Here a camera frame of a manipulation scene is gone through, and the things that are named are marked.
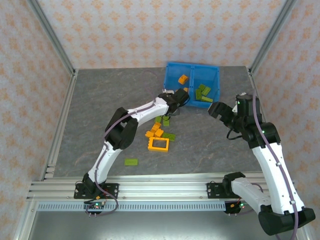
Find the yellow square frame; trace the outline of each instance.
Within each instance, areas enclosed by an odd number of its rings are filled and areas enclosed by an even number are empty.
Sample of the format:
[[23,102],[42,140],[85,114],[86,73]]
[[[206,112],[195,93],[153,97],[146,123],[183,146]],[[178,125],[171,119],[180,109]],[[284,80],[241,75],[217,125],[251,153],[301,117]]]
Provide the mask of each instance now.
[[[160,140],[160,141],[165,141],[165,147],[157,147],[153,146],[154,145],[154,140]],[[148,144],[148,150],[149,151],[154,151],[154,152],[163,152],[167,153],[169,150],[169,138],[163,138],[163,137],[149,137],[149,144]]]

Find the gray marble surface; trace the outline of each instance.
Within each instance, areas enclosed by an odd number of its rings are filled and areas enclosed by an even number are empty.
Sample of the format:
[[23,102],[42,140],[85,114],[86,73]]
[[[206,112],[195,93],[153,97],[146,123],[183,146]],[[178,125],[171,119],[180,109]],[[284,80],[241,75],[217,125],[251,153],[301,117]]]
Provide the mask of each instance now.
[[[82,177],[95,163],[103,146],[105,127],[119,107],[135,108],[162,92],[165,68],[80,70],[63,133],[54,177]],[[220,68],[220,101],[230,106],[236,94],[252,86],[244,66]],[[148,151],[146,131],[140,126],[130,147],[122,151],[109,176],[260,171],[245,141],[226,139],[228,128],[208,115],[207,109],[184,106],[163,126],[176,134],[168,153]],[[125,166],[125,158],[138,158],[138,166]]]

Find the wall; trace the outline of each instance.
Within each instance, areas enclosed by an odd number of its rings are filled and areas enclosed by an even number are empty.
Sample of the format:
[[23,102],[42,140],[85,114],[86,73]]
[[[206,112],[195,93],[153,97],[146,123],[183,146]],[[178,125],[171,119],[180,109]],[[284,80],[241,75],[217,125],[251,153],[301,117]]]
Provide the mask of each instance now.
[[250,66],[285,0],[39,0],[75,68]]
[[275,123],[289,172],[320,234],[320,5],[298,0],[255,83],[268,121]]
[[26,0],[0,1],[0,239],[39,180],[69,74]]

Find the blue tray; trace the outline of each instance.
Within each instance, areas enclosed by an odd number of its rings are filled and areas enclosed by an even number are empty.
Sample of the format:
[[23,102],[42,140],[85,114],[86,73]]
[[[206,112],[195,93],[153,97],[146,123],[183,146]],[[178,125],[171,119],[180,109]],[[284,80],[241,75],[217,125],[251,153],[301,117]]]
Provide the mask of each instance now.
[[[189,77],[189,80],[181,85],[178,80],[182,75]],[[187,106],[198,108],[209,108],[211,103],[196,100],[196,89],[200,84],[211,88],[206,96],[218,102],[220,98],[220,70],[217,66],[168,62],[165,71],[164,88],[176,91],[179,88],[189,88],[190,101]]]

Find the green block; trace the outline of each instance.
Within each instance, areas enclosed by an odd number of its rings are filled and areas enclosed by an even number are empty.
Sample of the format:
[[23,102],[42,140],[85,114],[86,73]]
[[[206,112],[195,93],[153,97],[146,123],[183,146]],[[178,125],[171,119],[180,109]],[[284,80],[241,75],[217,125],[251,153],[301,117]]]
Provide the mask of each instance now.
[[202,96],[202,97],[201,97],[201,101],[202,101],[202,102],[212,103],[214,100],[211,99],[211,98],[209,98],[209,97]]
[[202,91],[202,95],[207,96],[208,93],[210,92],[211,88],[206,86],[205,89]]
[[196,89],[195,90],[195,100],[201,100],[201,90],[200,89]]
[[157,116],[155,119],[154,119],[154,122],[155,123],[161,123],[161,116]]
[[199,88],[199,89],[201,90],[201,92],[202,92],[203,90],[205,90],[206,86],[205,86],[204,84],[200,84],[198,88]]
[[124,159],[125,166],[138,166],[138,158],[126,158]]
[[176,139],[176,135],[175,135],[175,134],[172,134],[172,133],[166,133],[166,132],[164,132],[163,135],[162,135],[162,138],[164,138],[164,139],[169,139],[170,142],[174,142],[175,139]]
[[169,127],[169,125],[170,125],[169,120],[164,120],[164,119],[163,119],[163,126]]

